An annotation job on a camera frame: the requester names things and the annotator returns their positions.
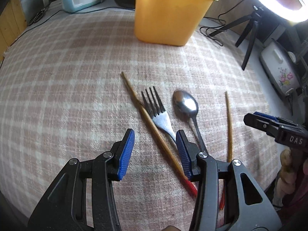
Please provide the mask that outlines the metal spoon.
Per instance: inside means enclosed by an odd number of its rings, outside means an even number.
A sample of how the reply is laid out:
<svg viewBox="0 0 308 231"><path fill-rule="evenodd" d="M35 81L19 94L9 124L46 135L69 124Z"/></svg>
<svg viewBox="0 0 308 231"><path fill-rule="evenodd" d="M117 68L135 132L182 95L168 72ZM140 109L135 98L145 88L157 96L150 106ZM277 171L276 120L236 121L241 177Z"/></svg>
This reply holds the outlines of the metal spoon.
<svg viewBox="0 0 308 231"><path fill-rule="evenodd" d="M193 121L197 133L197 140L200 145L200 150L208 153L197 123L199 106L195 98L185 90L176 89L172 95L172 103L175 106L176 110L184 118L189 118Z"/></svg>

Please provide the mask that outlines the red tipped wooden chopstick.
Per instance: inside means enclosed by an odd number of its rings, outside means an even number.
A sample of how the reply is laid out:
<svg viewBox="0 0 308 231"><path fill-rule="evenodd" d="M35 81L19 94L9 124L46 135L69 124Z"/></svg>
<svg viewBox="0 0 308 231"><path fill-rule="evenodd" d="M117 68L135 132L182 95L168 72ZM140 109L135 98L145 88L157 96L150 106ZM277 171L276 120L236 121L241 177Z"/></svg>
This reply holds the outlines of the red tipped wooden chopstick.
<svg viewBox="0 0 308 231"><path fill-rule="evenodd" d="M181 181L182 185L186 188L186 190L189 192L189 194L192 197L196 198L197 197L196 187L184 175L182 167L177 162L175 156L172 154L171 150L169 149L169 146L167 145L167 143L162 138L158 128L155 126L154 122L150 118L149 114L147 113L146 109L142 105L141 101L139 100L139 98L137 98L137 94L133 90L131 83L126 78L126 75L123 72L121 72L121 76L122 76L122 78L125 82L126 88L128 90L128 93L129 93L135 107L139 110L141 117L142 117L142 120L145 122L148 130L151 132L151 135L152 135L154 141L156 142L157 146L160 149L162 149L162 152L167 157L167 161L169 162L169 164L173 168L175 174L177 175L177 177Z"/></svg>

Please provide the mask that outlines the pine wood board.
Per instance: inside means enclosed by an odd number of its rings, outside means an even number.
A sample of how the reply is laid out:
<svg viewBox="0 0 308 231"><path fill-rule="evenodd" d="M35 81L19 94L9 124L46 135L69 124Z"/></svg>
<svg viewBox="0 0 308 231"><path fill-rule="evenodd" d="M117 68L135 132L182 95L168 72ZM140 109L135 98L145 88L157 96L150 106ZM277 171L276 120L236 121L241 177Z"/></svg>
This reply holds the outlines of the pine wood board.
<svg viewBox="0 0 308 231"><path fill-rule="evenodd" d="M1 12L1 61L5 52L27 27L21 0L9 0Z"/></svg>

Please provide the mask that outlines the black tripod stand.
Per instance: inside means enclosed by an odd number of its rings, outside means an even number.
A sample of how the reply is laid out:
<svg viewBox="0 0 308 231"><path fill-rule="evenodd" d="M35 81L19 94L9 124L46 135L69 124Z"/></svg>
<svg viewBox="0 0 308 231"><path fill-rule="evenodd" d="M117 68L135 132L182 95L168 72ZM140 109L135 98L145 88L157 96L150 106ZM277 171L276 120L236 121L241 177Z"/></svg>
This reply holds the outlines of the black tripod stand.
<svg viewBox="0 0 308 231"><path fill-rule="evenodd" d="M243 16L239 19L236 19L235 21L228 23L225 26L221 27L220 29L217 29L214 32L209 34L210 37L214 37L222 33L223 31L234 28L235 26L238 26L239 24L242 24L246 21L248 22L242 34L240 35L240 37L235 43L235 46L239 47L240 44L244 41L244 39L248 36L248 34L251 34L249 38L249 44L246 50L246 54L245 54L244 60L241 65L242 70L245 70L247 63L249 61L249 57L251 55L255 40L257 38L258 29L262 21L263 15L264 15L264 9L262 7L254 6L254 11L251 14Z"/></svg>

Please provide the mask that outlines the thin wooden chopstick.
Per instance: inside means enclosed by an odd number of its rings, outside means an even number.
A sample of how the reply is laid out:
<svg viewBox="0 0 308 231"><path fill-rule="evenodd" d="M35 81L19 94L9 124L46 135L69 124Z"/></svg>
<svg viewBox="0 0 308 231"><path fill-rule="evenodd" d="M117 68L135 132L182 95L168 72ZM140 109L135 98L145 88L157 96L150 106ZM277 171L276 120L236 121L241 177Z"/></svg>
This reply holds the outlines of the thin wooden chopstick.
<svg viewBox="0 0 308 231"><path fill-rule="evenodd" d="M232 139L232 119L228 92L225 92L226 107L227 107L227 127L228 127L228 152L227 161L232 161L233 139Z"/></svg>

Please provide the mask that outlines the black scissors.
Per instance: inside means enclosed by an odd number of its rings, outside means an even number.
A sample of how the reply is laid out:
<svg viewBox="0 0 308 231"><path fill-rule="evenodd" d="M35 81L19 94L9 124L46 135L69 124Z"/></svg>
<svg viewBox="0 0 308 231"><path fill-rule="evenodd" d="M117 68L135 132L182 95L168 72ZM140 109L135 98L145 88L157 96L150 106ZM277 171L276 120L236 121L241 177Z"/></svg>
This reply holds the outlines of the black scissors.
<svg viewBox="0 0 308 231"><path fill-rule="evenodd" d="M48 11L49 6L44 7L43 9L41 9L39 12L37 12L28 22L28 26L33 25L34 23L37 23L38 21L40 21L43 16L45 15L45 13Z"/></svg>

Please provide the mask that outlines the metal fork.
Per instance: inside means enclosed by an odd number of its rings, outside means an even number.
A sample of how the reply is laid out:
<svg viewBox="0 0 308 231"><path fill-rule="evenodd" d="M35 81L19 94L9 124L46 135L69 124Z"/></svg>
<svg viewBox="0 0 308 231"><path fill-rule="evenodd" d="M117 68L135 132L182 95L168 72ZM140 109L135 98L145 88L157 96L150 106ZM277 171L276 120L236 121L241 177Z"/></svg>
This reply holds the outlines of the metal fork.
<svg viewBox="0 0 308 231"><path fill-rule="evenodd" d="M155 86L141 92L144 107L155 126L168 134L176 146L176 133L172 128L171 120L166 111Z"/></svg>

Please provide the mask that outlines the plaid beige table cloth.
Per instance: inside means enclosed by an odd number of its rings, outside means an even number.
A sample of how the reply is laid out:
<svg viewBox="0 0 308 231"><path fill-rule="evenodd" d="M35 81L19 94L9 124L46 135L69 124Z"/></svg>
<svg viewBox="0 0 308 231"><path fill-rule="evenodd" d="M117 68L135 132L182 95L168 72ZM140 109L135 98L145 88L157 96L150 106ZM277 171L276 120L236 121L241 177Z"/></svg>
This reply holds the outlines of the plaid beige table cloth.
<svg viewBox="0 0 308 231"><path fill-rule="evenodd" d="M195 31L182 47L147 44L134 35L134 14L101 11L60 14L27 32L7 52L1 67L1 192L25 216L66 162L97 157L128 128L135 145L123 180L113 186L123 230L188 230L195 201L157 147L123 84L137 93L154 86L175 130L195 141L189 124L172 106L176 89L199 104L198 125L209 153L227 157L231 108L233 157L261 187L279 170L277 147L243 117L269 112L251 65L230 33L223 46Z"/></svg>

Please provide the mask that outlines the yellow plastic utensil bin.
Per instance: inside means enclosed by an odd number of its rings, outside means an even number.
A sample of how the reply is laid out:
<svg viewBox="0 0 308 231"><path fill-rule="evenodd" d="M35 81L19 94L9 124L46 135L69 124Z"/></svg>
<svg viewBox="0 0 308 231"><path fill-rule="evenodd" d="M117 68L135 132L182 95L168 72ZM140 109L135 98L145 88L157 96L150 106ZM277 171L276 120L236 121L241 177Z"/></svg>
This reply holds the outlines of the yellow plastic utensil bin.
<svg viewBox="0 0 308 231"><path fill-rule="evenodd" d="M147 43L184 46L218 0L136 0L134 32Z"/></svg>

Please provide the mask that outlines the white floral rice cooker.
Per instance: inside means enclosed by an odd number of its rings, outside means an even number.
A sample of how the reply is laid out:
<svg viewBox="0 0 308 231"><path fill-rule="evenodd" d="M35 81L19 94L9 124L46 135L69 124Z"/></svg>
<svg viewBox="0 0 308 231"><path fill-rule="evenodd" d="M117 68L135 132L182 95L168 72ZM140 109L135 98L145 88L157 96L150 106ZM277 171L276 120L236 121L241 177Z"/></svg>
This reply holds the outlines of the white floral rice cooker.
<svg viewBox="0 0 308 231"><path fill-rule="evenodd" d="M265 47L260 56L262 66L278 94L285 98L300 87L300 79L295 72L295 55L276 40Z"/></svg>

